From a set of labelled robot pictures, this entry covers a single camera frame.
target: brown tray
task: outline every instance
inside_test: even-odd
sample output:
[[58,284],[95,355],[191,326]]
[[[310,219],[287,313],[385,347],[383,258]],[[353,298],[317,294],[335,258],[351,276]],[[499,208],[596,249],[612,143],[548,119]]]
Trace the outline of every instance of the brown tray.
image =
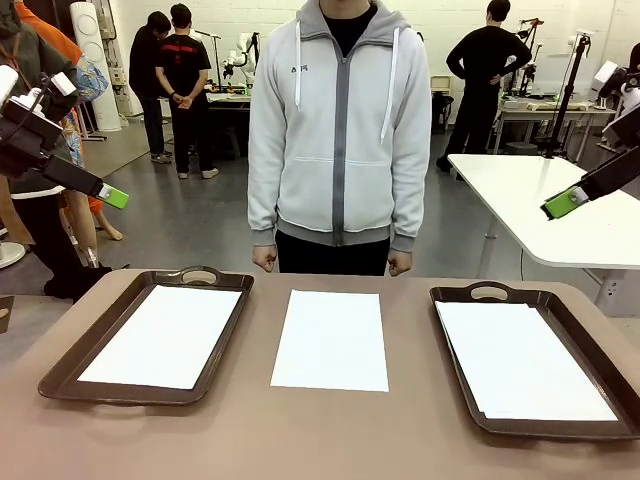
[[[212,282],[185,280],[185,275],[195,272],[207,272],[215,276],[215,280]],[[249,275],[220,273],[210,267],[191,267],[179,272],[150,271],[140,274],[41,380],[38,386],[40,395],[59,400],[78,400],[123,406],[186,406],[202,400],[211,388],[216,369],[247,302],[253,282],[253,277]],[[78,377],[129,320],[133,312],[138,309],[156,285],[242,292],[238,304],[194,388],[192,390],[178,390],[138,385],[79,382]]]
[[[474,298],[472,295],[474,291],[486,287],[506,292],[506,300],[495,296]],[[440,331],[449,347],[453,367],[469,412],[480,428],[493,434],[546,440],[621,441],[640,439],[640,398],[638,398],[638,394],[557,295],[537,290],[515,290],[495,282],[480,282],[463,288],[434,288],[431,290],[431,298],[434,302],[526,303],[530,307],[535,307],[618,417],[616,422],[488,419],[476,404],[442,319],[438,315]]]

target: white cylindrical column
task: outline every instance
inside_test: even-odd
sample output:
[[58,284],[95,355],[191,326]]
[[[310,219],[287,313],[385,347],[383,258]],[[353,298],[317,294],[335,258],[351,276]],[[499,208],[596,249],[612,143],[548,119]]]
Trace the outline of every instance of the white cylindrical column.
[[78,45],[96,67],[102,72],[109,82],[109,88],[92,103],[96,114],[98,130],[102,132],[115,132],[121,130],[120,116],[116,105],[116,97],[111,86],[109,66],[102,46],[100,26],[96,7],[89,2],[76,2],[70,6],[73,30],[76,34]]

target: person standing with hands behind back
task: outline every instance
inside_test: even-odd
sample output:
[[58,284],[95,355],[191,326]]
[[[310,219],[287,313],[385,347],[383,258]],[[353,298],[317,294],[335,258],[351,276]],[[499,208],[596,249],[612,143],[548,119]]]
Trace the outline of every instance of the person standing with hands behind back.
[[207,131],[207,97],[204,86],[209,77],[209,57],[202,43],[189,36],[191,11],[183,4],[171,8],[174,35],[160,44],[156,75],[171,104],[173,141],[178,177],[189,178],[189,143],[195,133],[202,178],[213,178],[213,148]]

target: white brick wall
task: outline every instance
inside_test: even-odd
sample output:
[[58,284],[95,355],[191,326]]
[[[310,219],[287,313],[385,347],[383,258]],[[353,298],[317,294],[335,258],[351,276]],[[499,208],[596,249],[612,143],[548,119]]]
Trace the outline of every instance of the white brick wall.
[[[123,57],[128,51],[136,31],[146,23],[154,10],[162,10],[167,16],[177,0],[110,0]],[[197,29],[217,33],[219,58],[226,58],[228,51],[236,49],[241,32],[258,31],[264,36],[275,27],[295,16],[304,0],[182,0],[194,15]],[[445,59],[453,46],[467,33],[484,25],[488,0],[386,0],[391,9],[402,11],[413,27],[425,36],[432,75],[450,75]],[[567,39],[575,35],[576,28],[596,31],[592,53],[603,56],[611,11],[616,0],[512,0],[513,9],[505,28],[515,31],[518,21],[539,17],[545,21],[540,27],[537,41],[544,42],[544,52],[559,53],[569,50]],[[617,0],[613,25],[617,30],[606,42],[606,58],[629,55],[635,34],[633,20],[640,18],[639,0]],[[213,49],[205,40],[213,63]],[[243,81],[238,73],[234,81]],[[463,83],[456,82],[456,100],[461,97]]]

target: cable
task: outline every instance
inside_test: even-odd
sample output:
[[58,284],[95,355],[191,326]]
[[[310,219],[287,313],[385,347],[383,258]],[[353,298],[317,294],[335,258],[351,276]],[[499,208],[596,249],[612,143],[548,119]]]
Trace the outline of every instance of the cable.
[[520,280],[524,282],[524,248],[520,252]]
[[562,100],[563,92],[567,84],[567,75],[569,74],[569,70],[571,70],[571,65],[573,65],[573,55],[576,53],[576,49],[578,48],[578,40],[580,38],[580,34],[576,35],[576,40],[573,43],[573,49],[571,50],[571,55],[569,56],[569,63],[567,64],[567,69],[564,72],[564,78],[562,79],[562,86],[560,87],[560,95],[558,95],[558,100],[556,101],[556,108],[553,111],[553,118],[551,122],[547,124],[547,128],[545,129],[544,135],[545,137],[549,136],[549,128],[556,124],[556,115],[558,115],[558,107],[560,106],[560,101]]
[[0,139],[0,148],[5,146],[9,142],[9,140],[11,140],[13,136],[16,133],[18,133],[18,130],[24,127],[24,124],[27,123],[27,120],[29,119],[29,117],[33,115],[33,112],[35,111],[35,109],[38,107],[38,105],[40,105],[40,102],[44,98],[45,92],[49,89],[50,85],[51,85],[51,77],[47,78],[47,81],[45,82],[44,86],[40,90],[40,93],[38,94],[35,101],[33,102],[33,105],[31,105],[31,108],[29,109],[27,114],[24,116],[24,118],[20,121],[20,123],[16,125],[16,128],[14,128],[11,131],[11,133],[9,133],[6,137]]

